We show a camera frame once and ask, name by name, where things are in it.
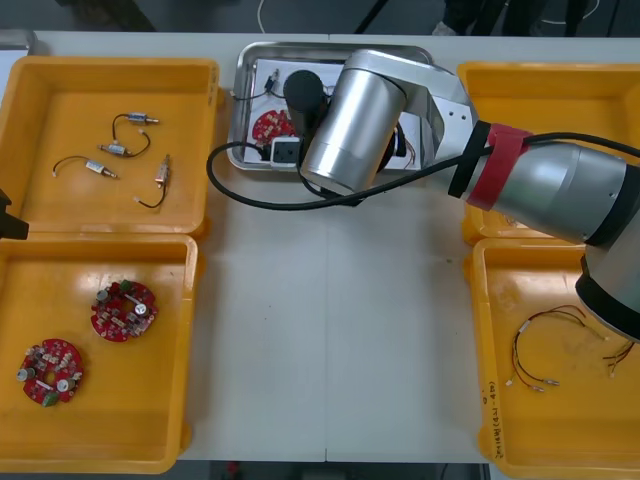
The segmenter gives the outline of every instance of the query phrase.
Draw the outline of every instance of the yellow tray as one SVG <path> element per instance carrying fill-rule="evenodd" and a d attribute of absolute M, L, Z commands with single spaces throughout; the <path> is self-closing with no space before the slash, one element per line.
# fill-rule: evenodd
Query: yellow tray
<path fill-rule="evenodd" d="M 458 75 L 486 122 L 639 145 L 640 65 L 466 63 Z M 475 207 L 467 207 L 463 236 L 469 243 L 486 237 L 548 238 Z"/>
<path fill-rule="evenodd" d="M 31 232 L 192 233 L 204 220 L 205 163 L 214 140 L 218 66 L 204 59 L 26 57 L 14 66 L 0 110 L 0 188 L 9 213 Z M 97 149 L 111 143 L 115 115 L 144 112 L 151 147 L 136 158 Z M 118 123 L 131 150 L 146 143 L 138 126 Z M 170 154 L 165 202 L 154 177 Z M 120 175 L 101 177 L 69 155 L 88 156 Z"/>
<path fill-rule="evenodd" d="M 582 254 L 580 246 L 549 239 L 486 239 L 467 263 L 483 402 L 478 441 L 509 477 L 640 478 L 640 351 L 629 354 L 613 379 L 602 359 L 625 339 L 591 317 L 585 322 L 608 340 L 540 317 L 519 353 L 532 373 L 561 385 L 544 393 L 517 379 L 506 386 L 513 338 L 525 320 L 558 305 L 581 306 L 574 284 Z"/>
<path fill-rule="evenodd" d="M 33 234 L 0 242 L 0 471 L 160 473 L 188 444 L 183 425 L 197 247 L 184 235 Z M 124 278 L 157 297 L 142 337 L 114 344 L 90 322 L 96 292 Z M 86 375 L 43 408 L 15 372 L 46 338 L 76 345 Z"/>

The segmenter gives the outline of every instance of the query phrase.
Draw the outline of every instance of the wire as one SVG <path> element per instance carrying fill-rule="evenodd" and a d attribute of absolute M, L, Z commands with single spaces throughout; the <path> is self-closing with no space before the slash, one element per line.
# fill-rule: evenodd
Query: wire
<path fill-rule="evenodd" d="M 606 337 L 603 337 L 602 335 L 600 335 L 597 331 L 595 331 L 593 328 L 589 327 L 588 325 L 586 325 L 578 315 L 573 314 L 573 313 L 569 313 L 569 312 L 565 312 L 561 309 L 572 309 L 575 310 L 576 312 L 578 312 L 580 314 L 580 316 L 582 318 L 587 318 L 587 316 L 585 315 L 585 313 L 580 310 L 580 308 L 576 307 L 575 305 L 560 305 L 557 307 L 554 307 L 550 310 L 545 310 L 543 312 L 538 312 L 538 313 L 534 313 L 533 315 L 531 315 L 529 318 L 527 318 L 526 322 L 524 322 L 522 324 L 522 326 L 520 327 L 520 329 L 516 332 L 515 336 L 513 337 L 513 344 L 512 344 L 512 352 L 511 352 L 511 363 L 513 365 L 513 370 L 514 373 L 518 375 L 518 378 L 522 381 L 522 383 L 524 383 L 527 387 L 532 388 L 536 391 L 544 391 L 544 390 L 540 390 L 540 387 L 536 387 L 533 385 L 530 385 L 529 383 L 525 382 L 522 378 L 522 376 L 520 375 L 519 371 L 518 371 L 518 367 L 520 368 L 520 370 L 522 370 L 522 372 L 529 377 L 532 380 L 535 380 L 536 382 L 540 382 L 540 383 L 544 383 L 546 385 L 553 385 L 553 386 L 560 386 L 560 383 L 556 380 L 552 380 L 552 379 L 548 379 L 548 378 L 540 378 L 540 377 L 536 377 L 535 375 L 531 374 L 523 365 L 522 362 L 520 361 L 520 353 L 518 352 L 518 340 L 520 339 L 520 336 L 524 333 L 524 331 L 528 328 L 529 324 L 536 318 L 538 317 L 542 317 L 542 316 L 552 316 L 552 315 L 566 315 L 566 318 L 564 316 L 560 316 L 558 317 L 559 319 L 563 319 L 563 320 L 575 320 L 578 325 L 580 325 L 583 328 L 586 328 L 588 330 L 590 330 L 591 332 L 593 332 L 596 336 L 598 336 L 599 338 L 601 338 L 602 340 L 607 340 Z M 616 357 L 606 357 L 606 359 L 610 359 L 610 358 L 618 358 L 618 356 Z"/>
<path fill-rule="evenodd" d="M 133 197 L 133 199 L 138 202 L 140 205 L 142 205 L 143 207 L 147 207 L 147 208 L 158 208 L 160 205 L 162 205 L 162 202 L 164 202 L 164 199 L 167 196 L 167 182 L 165 182 L 162 185 L 162 196 L 160 197 L 160 200 L 158 200 L 158 203 L 155 203 L 153 205 L 149 205 L 148 203 L 143 202 L 142 200 L 140 200 L 140 198 L 138 197 Z"/>
<path fill-rule="evenodd" d="M 117 121 L 119 118 L 122 118 L 122 117 L 128 117 L 128 116 L 129 116 L 129 115 L 127 115 L 126 113 L 119 113 L 118 115 L 116 115 L 116 116 L 113 118 L 113 121 L 111 122 L 111 136 L 113 137 L 113 140 L 114 140 L 114 141 L 116 141 L 116 142 L 118 141 L 118 138 L 116 137 L 116 121 Z"/>
<path fill-rule="evenodd" d="M 444 476 L 447 473 L 447 468 L 449 468 L 449 464 L 445 463 L 444 467 L 442 467 L 442 470 L 440 470 L 440 480 L 444 480 Z"/>
<path fill-rule="evenodd" d="M 149 149 L 149 147 L 151 146 L 151 138 L 149 137 L 149 135 L 147 135 L 147 132 L 145 132 L 142 129 L 140 129 L 139 132 L 140 132 L 141 135 L 144 135 L 144 137 L 147 139 L 147 144 L 138 153 L 130 153 L 128 155 L 125 155 L 127 158 L 138 157 L 138 156 L 142 155 L 144 152 L 146 152 Z"/>
<path fill-rule="evenodd" d="M 207 159 L 207 176 L 209 177 L 209 181 L 216 187 L 220 192 L 227 195 L 229 198 L 236 200 L 237 202 L 243 203 L 245 205 L 249 205 L 251 207 L 262 208 L 264 210 L 276 210 L 276 211 L 285 211 L 285 212 L 296 212 L 296 211 L 308 211 L 308 210 L 318 210 L 320 208 L 332 207 L 334 205 L 348 205 L 350 202 L 356 200 L 364 200 L 365 198 L 369 198 L 374 195 L 378 195 L 380 193 L 387 192 L 397 187 L 401 187 L 408 183 L 411 183 L 420 178 L 432 175 L 436 172 L 444 170 L 445 168 L 453 167 L 458 165 L 459 163 L 463 163 L 466 161 L 473 161 L 478 156 L 488 155 L 493 151 L 493 147 L 486 147 L 480 152 L 476 152 L 474 154 L 464 154 L 459 157 L 451 158 L 449 160 L 444 160 L 437 164 L 431 165 L 423 170 L 420 170 L 416 173 L 406 175 L 402 178 L 393 180 L 391 182 L 385 183 L 384 185 L 380 185 L 378 187 L 370 188 L 364 192 L 358 192 L 351 195 L 339 196 L 337 198 L 331 198 L 328 200 L 314 201 L 314 202 L 304 202 L 304 203 L 271 203 L 271 202 L 262 202 L 259 200 L 253 200 L 251 198 L 243 197 L 228 188 L 226 188 L 218 178 L 215 176 L 213 172 L 213 160 L 222 152 L 234 148 L 234 147 L 249 147 L 257 150 L 264 161 L 268 161 L 269 158 L 260 147 L 248 143 L 248 142 L 229 142 L 225 143 L 218 148 L 214 149 Z"/>
<path fill-rule="evenodd" d="M 267 33 L 264 31 L 264 27 L 262 26 L 262 6 L 264 5 L 264 0 L 260 0 L 260 4 L 258 5 L 258 11 L 256 12 L 256 17 L 258 18 L 258 26 L 260 27 L 260 31 L 262 33 Z"/>
<path fill-rule="evenodd" d="M 545 133 L 540 135 L 531 135 L 526 137 L 523 140 L 525 145 L 538 145 L 544 143 L 550 143 L 556 140 L 575 140 L 586 143 L 591 143 L 594 145 L 599 145 L 601 147 L 607 147 L 612 150 L 617 150 L 622 153 L 626 153 L 628 155 L 632 155 L 634 157 L 640 158 L 640 150 L 629 145 L 624 145 L 619 142 L 615 142 L 613 140 L 607 140 L 605 138 L 596 137 L 594 135 L 587 135 L 582 133 L 572 133 L 572 132 L 556 132 L 556 133 Z M 398 178 L 391 182 L 385 183 L 383 185 L 379 185 L 377 187 L 370 188 L 369 190 L 365 190 L 363 192 L 354 193 L 351 195 L 339 196 L 337 198 L 331 198 L 321 201 L 314 202 L 303 202 L 303 203 L 272 203 L 272 202 L 262 202 L 259 200 L 254 200 L 251 198 L 244 197 L 239 195 L 227 187 L 225 187 L 216 177 L 213 171 L 213 161 L 220 155 L 222 152 L 229 150 L 234 147 L 248 147 L 253 148 L 262 157 L 263 161 L 269 161 L 269 156 L 266 154 L 264 149 L 243 141 L 235 141 L 225 143 L 215 148 L 207 159 L 207 176 L 209 177 L 209 181 L 211 184 L 216 187 L 220 192 L 229 198 L 248 205 L 250 207 L 262 208 L 265 210 L 275 210 L 275 211 L 285 211 L 285 212 L 295 212 L 295 211 L 309 211 L 309 210 L 317 210 L 320 208 L 333 207 L 335 205 L 348 205 L 350 202 L 356 200 L 364 200 L 365 198 L 372 197 L 374 195 L 378 195 L 381 193 L 388 192 L 389 190 L 393 190 L 394 188 L 401 187 L 403 185 L 407 185 L 408 183 L 414 182 L 418 179 L 428 177 L 429 175 L 433 175 L 441 170 L 446 168 L 450 168 L 456 165 L 475 162 L 478 157 L 482 157 L 484 155 L 489 155 L 493 152 L 493 147 L 485 147 L 477 152 L 465 153 L 458 157 L 453 157 L 448 160 L 443 160 L 436 164 L 430 165 L 422 170 L 419 170 L 415 173 L 405 175 L 404 177 Z"/>
<path fill-rule="evenodd" d="M 263 95 L 266 95 L 267 93 L 269 93 L 269 92 L 267 92 L 267 91 L 265 90 L 265 91 L 264 91 L 264 92 L 262 92 L 262 93 L 258 93 L 257 95 L 252 95 L 252 96 L 250 96 L 250 97 L 236 97 L 235 95 L 233 95 L 233 92 L 231 92 L 231 96 L 234 98 L 234 100 L 238 100 L 238 101 L 240 101 L 240 102 L 244 102 L 244 101 L 246 101 L 246 100 L 253 100 L 254 98 L 260 98 L 260 97 L 262 97 Z"/>
<path fill-rule="evenodd" d="M 64 157 L 61 160 L 58 160 L 54 165 L 53 165 L 53 169 L 51 170 L 51 173 L 53 174 L 54 177 L 58 176 L 58 172 L 56 172 L 56 168 L 58 168 L 58 165 L 60 165 L 62 162 L 64 162 L 65 160 L 71 160 L 72 158 L 78 158 L 78 159 L 83 159 L 86 161 L 91 160 L 89 157 L 85 157 L 84 155 L 70 155 L 68 157 Z"/>
<path fill-rule="evenodd" d="M 409 165 L 413 165 L 416 161 L 416 149 L 413 148 L 413 145 L 411 145 L 411 142 L 409 140 L 405 140 L 405 142 L 407 143 L 407 150 L 409 150 L 410 157 L 403 170 L 406 170 Z"/>
<path fill-rule="evenodd" d="M 528 383 L 524 378 L 522 378 L 522 375 L 520 375 L 520 372 L 518 371 L 518 368 L 516 367 L 516 363 L 517 363 L 518 357 L 517 354 L 515 352 L 511 352 L 511 365 L 513 366 L 513 371 L 514 373 L 518 376 L 518 378 L 520 379 L 520 381 L 528 388 L 534 389 L 534 386 L 531 385 L 530 383 Z"/>
<path fill-rule="evenodd" d="M 582 20 L 586 20 L 591 15 L 593 15 L 599 7 L 600 7 L 600 0 L 596 0 L 596 6 L 593 7 L 590 12 L 587 12 L 587 14 L 584 17 L 582 17 Z M 567 22 L 563 22 L 563 21 L 560 21 L 560 20 L 547 20 L 546 18 L 543 18 L 540 21 L 542 23 L 546 23 L 546 24 L 549 24 L 549 25 L 566 25 L 567 24 Z"/>

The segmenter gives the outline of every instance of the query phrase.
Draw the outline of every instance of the stainless steel tray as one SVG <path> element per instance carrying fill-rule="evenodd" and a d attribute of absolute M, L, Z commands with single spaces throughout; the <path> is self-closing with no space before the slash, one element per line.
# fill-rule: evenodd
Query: stainless steel tray
<path fill-rule="evenodd" d="M 362 43 L 298 43 L 298 42 L 256 42 L 247 45 L 238 56 L 234 93 L 241 98 L 254 94 L 258 60 L 284 60 L 289 62 L 337 63 L 343 64 L 355 50 L 373 49 L 416 62 L 433 64 L 433 58 L 426 50 L 404 45 L 372 45 Z M 231 116 L 229 141 L 247 141 L 251 102 L 234 102 Z M 424 137 L 424 123 L 421 122 L 421 137 Z M 424 149 L 419 148 L 418 159 L 422 162 Z M 272 170 L 269 164 L 247 163 L 244 161 L 244 147 L 229 151 L 229 159 L 243 170 Z"/>

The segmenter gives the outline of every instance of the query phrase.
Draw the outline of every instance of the white table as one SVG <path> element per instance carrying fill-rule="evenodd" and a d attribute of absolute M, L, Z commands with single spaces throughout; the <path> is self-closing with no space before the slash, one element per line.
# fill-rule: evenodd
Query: white table
<path fill-rule="evenodd" d="M 418 45 L 451 70 L 469 60 L 640 59 L 636 39 L 38 37 L 54 55 L 214 58 L 227 89 L 240 50 L 260 40 Z M 226 170 L 234 189 L 255 198 L 308 198 L 290 177 Z M 255 210 L 210 189 L 187 409 L 194 435 L 183 458 L 484 461 L 462 211 L 424 184 L 308 213 Z"/>

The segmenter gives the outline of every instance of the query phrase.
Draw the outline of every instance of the round circuit board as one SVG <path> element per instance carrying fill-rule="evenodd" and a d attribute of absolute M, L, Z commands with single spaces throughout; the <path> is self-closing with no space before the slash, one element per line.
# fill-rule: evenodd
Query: round circuit board
<path fill-rule="evenodd" d="M 253 124 L 251 135 L 259 146 L 271 145 L 274 138 L 293 137 L 296 132 L 286 110 L 269 110 Z"/>
<path fill-rule="evenodd" d="M 91 306 L 91 324 L 98 335 L 110 342 L 126 342 L 144 334 L 156 319 L 155 295 L 138 282 L 113 282 L 96 294 Z"/>
<path fill-rule="evenodd" d="M 80 385 L 82 357 L 71 343 L 59 338 L 44 340 L 26 351 L 16 378 L 24 393 L 43 407 L 70 401 Z"/>

